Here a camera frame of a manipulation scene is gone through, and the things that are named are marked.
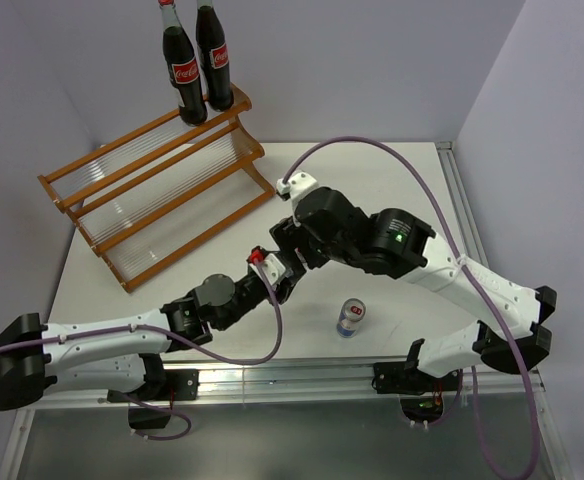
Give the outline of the silver can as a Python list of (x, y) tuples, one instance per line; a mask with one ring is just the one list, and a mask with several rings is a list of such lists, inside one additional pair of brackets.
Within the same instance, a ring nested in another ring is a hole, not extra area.
[(357, 299), (347, 299), (340, 310), (336, 331), (343, 338), (351, 338), (359, 329), (359, 326), (365, 316), (366, 306)]

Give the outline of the cola bottle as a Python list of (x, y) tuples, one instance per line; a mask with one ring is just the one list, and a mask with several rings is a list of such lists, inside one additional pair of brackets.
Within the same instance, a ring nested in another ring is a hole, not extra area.
[(184, 123), (199, 126), (207, 120), (198, 62), (193, 45), (171, 0), (158, 2), (162, 23), (162, 51), (170, 83), (178, 94), (179, 115)]
[(197, 2), (196, 42), (204, 73), (208, 102), (216, 111), (234, 103), (225, 33), (212, 1)]

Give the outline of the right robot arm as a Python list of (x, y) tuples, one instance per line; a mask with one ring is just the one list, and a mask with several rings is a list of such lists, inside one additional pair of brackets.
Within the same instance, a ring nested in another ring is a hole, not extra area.
[(415, 389), (482, 363), (498, 372), (529, 371), (548, 357), (552, 333), (544, 321), (556, 308), (548, 286), (530, 289), (453, 253), (429, 224), (401, 209), (371, 216), (329, 187), (278, 187), (292, 214), (270, 231), (288, 262), (315, 269), (329, 261), (367, 274), (403, 280), (439, 295), (473, 319), (440, 338), (414, 341), (403, 376)]

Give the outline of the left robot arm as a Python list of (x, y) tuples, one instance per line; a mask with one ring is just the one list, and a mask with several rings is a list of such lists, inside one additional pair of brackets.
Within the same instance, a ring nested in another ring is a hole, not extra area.
[(304, 273), (267, 258), (237, 281), (212, 275), (184, 297), (135, 316), (55, 324), (23, 314), (0, 333), (0, 412), (78, 390), (154, 400), (167, 386), (162, 355), (197, 350), (213, 357), (206, 345), (214, 331), (228, 329), (263, 301), (280, 307)]

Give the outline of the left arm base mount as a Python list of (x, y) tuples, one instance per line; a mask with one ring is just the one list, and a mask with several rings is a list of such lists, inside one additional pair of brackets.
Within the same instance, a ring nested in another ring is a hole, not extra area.
[[(164, 379), (146, 382), (127, 395), (137, 401), (167, 402), (173, 407), (176, 401), (196, 399), (199, 385), (199, 371), (196, 369), (167, 370)], [(147, 407), (133, 405), (128, 411), (128, 424), (133, 429), (162, 430), (171, 418), (168, 413), (152, 411)]]

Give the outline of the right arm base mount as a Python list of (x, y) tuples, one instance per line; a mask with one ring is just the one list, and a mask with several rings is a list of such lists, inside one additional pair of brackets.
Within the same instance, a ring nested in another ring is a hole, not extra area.
[(403, 362), (374, 363), (371, 386), (377, 394), (399, 395), (401, 411), (410, 421), (432, 422), (443, 414), (441, 382), (406, 369)]

